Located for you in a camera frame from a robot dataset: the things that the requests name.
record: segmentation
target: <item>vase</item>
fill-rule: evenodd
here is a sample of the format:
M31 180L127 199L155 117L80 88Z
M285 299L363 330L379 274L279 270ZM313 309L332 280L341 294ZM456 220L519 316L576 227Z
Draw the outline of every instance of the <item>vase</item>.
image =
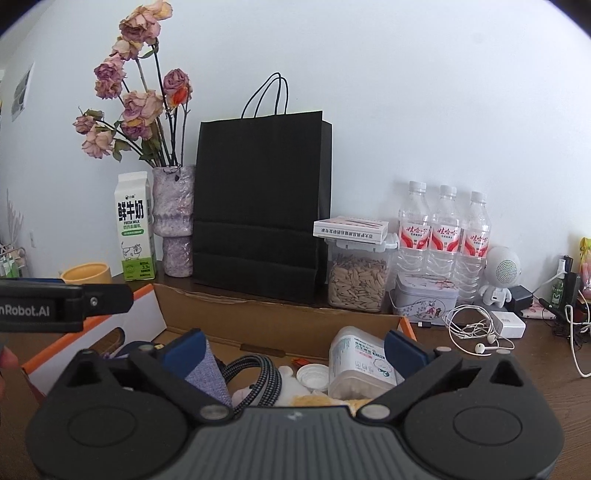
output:
M153 169L154 233L163 238L164 273L190 277L193 273L193 198L195 165Z

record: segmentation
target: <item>sunflower seeds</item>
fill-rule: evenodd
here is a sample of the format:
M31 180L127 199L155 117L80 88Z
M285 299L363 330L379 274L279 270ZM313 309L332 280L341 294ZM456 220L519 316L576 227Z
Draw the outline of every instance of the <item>sunflower seeds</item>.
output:
M329 273L329 303L333 307L379 312L387 278L385 260L338 255Z

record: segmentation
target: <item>yellow cup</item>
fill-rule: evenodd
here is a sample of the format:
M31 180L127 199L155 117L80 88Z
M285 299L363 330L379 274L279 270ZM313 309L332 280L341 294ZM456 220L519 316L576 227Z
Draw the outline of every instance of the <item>yellow cup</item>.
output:
M113 283L111 269L106 263L85 263L70 268L61 274L66 283L82 285L84 283Z

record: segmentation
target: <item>green and white milk carton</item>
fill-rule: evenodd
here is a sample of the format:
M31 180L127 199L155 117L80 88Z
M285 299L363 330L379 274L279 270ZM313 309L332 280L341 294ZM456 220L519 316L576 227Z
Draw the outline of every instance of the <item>green and white milk carton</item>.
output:
M119 175L115 189L118 248L126 281L156 276L156 250L152 231L152 198L148 173Z

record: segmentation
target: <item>white power adapter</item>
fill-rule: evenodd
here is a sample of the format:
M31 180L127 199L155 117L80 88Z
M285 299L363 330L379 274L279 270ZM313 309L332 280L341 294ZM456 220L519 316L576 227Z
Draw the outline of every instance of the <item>white power adapter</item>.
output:
M490 312L492 323L499 336L503 338L521 338L525 332L525 323L513 312Z

